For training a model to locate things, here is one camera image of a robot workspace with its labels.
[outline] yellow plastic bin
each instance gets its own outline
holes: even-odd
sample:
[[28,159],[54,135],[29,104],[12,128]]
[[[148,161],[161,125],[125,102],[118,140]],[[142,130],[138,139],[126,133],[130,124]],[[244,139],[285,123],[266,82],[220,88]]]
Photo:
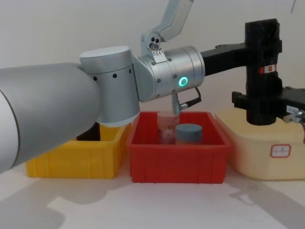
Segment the yellow plastic bin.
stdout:
[[26,162],[29,177],[114,178],[126,154],[131,125],[100,125],[101,141],[69,141]]

